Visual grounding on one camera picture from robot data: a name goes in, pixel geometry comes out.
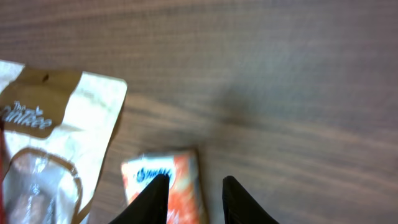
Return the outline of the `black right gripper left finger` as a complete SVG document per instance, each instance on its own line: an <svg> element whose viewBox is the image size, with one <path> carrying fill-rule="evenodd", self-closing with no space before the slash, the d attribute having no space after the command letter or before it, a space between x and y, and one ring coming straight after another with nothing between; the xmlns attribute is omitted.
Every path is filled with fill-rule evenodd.
<svg viewBox="0 0 398 224"><path fill-rule="evenodd" d="M109 224L166 224L169 176L157 175Z"/></svg>

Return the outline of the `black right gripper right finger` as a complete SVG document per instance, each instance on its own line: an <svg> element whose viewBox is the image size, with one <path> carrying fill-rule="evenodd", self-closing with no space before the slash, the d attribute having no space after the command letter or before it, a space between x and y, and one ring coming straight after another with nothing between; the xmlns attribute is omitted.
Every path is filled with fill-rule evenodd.
<svg viewBox="0 0 398 224"><path fill-rule="evenodd" d="M226 224L279 224L231 175L223 179L222 201Z"/></svg>

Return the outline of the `orange Kleenex tissue pack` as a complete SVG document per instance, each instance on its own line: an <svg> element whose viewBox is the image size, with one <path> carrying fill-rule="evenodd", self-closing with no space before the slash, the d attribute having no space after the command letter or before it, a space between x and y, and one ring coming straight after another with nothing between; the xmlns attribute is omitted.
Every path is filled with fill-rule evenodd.
<svg viewBox="0 0 398 224"><path fill-rule="evenodd" d="M167 224L206 224L197 155L193 150L143 154L121 164L126 200L133 202L159 174L168 175Z"/></svg>

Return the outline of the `brown white snack bag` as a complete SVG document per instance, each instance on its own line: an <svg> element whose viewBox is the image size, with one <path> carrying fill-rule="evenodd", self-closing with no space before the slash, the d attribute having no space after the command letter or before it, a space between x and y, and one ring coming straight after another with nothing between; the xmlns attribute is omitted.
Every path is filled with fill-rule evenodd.
<svg viewBox="0 0 398 224"><path fill-rule="evenodd" d="M4 223L86 223L127 92L119 78L1 62Z"/></svg>

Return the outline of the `red snack stick packet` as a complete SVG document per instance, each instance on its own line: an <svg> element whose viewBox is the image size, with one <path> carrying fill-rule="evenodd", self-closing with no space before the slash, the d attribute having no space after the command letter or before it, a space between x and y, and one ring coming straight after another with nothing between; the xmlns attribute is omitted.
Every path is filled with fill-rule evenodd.
<svg viewBox="0 0 398 224"><path fill-rule="evenodd" d="M4 140L3 140L3 131L1 129L1 143L0 143L0 224L5 222L4 215L4 206L3 206L3 188L2 181L4 178L3 174L3 149L4 149Z"/></svg>

